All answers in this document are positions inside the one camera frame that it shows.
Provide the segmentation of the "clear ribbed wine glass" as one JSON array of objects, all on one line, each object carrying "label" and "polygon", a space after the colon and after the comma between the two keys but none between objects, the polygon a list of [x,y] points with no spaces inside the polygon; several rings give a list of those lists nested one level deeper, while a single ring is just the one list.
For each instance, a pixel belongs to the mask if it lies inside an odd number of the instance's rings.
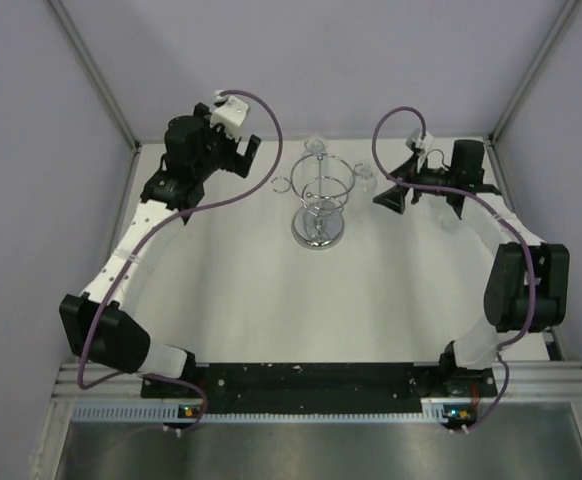
[{"label": "clear ribbed wine glass", "polygon": [[377,187],[375,168],[364,162],[356,163],[353,167],[354,190],[358,192],[373,192]]}]

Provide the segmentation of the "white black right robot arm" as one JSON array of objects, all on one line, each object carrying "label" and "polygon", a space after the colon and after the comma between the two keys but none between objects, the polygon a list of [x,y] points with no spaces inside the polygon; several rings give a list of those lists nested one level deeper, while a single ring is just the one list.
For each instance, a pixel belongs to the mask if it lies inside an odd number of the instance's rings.
[{"label": "white black right robot arm", "polygon": [[406,146],[409,159],[391,172],[392,187],[376,195],[374,203],[402,214],[424,194],[441,197],[493,256],[482,316],[440,357],[438,384],[458,396],[473,385],[473,370],[491,367],[499,353],[526,335],[564,321],[570,253],[565,245],[533,234],[507,207],[500,190],[485,182],[482,142],[455,141],[450,164],[437,168],[429,166],[431,150],[419,133]]}]

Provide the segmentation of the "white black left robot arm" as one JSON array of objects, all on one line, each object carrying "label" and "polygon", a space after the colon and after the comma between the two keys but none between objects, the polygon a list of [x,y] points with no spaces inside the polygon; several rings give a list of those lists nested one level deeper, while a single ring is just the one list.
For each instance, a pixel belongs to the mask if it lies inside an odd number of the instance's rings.
[{"label": "white black left robot arm", "polygon": [[104,299],[100,302],[100,306],[96,310],[94,319],[92,320],[89,330],[87,332],[86,340],[84,346],[81,349],[80,358],[78,362],[77,385],[81,390],[92,389],[99,384],[102,384],[108,380],[111,380],[123,374],[123,372],[120,369],[118,369],[117,371],[114,371],[113,373],[110,373],[108,375],[105,375],[104,377],[94,380],[91,383],[86,383],[84,380],[84,373],[87,366],[88,354],[91,348],[91,343],[97,331],[97,327],[100,323],[103,312],[110,303],[113,295],[119,289],[122,282],[130,278],[129,271],[131,267],[133,265],[140,264],[141,254],[146,249],[145,245],[148,244],[152,240],[152,238],[155,237],[163,228],[166,228],[170,223],[174,222],[176,219],[187,218],[197,212],[222,208],[248,198],[250,195],[254,194],[257,190],[259,190],[269,181],[270,177],[273,175],[278,164],[280,163],[283,150],[283,134],[279,121],[277,120],[277,117],[275,116],[273,110],[260,97],[243,90],[218,91],[216,98],[217,100],[228,101],[231,95],[247,97],[257,102],[271,118],[277,134],[278,151],[276,153],[275,160],[270,170],[267,172],[267,174],[263,177],[263,179],[259,183],[257,183],[254,187],[252,187],[250,190],[245,191],[244,193],[241,193],[235,197],[226,200],[222,200],[220,202],[192,207],[182,212],[176,212],[167,216],[164,220],[161,220],[155,226],[152,226],[150,230],[146,234],[141,236],[140,239],[133,245],[133,249],[130,250],[129,253],[124,257],[124,263],[122,264],[121,269],[116,274],[116,276],[110,280],[110,285],[108,289],[105,291]]}]

